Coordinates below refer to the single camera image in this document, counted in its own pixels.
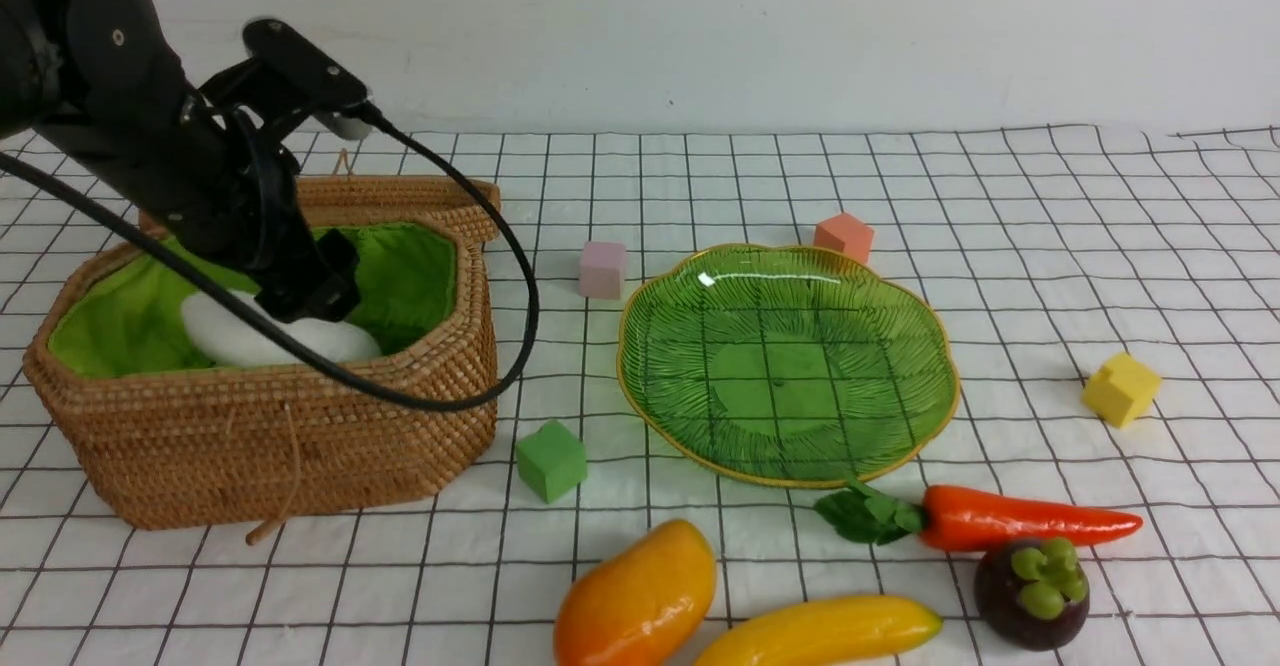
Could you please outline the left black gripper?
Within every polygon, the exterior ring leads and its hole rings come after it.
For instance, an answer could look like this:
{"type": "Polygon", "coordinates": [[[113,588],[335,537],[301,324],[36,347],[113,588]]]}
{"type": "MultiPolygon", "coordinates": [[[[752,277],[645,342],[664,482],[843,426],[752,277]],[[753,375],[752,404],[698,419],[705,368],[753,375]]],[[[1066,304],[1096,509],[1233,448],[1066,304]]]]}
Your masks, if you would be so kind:
{"type": "Polygon", "coordinates": [[[278,321],[340,321],[358,305],[353,243],[338,231],[314,233],[291,160],[246,115],[223,126],[191,96],[91,99],[45,117],[40,134],[189,254],[247,275],[278,321]]]}

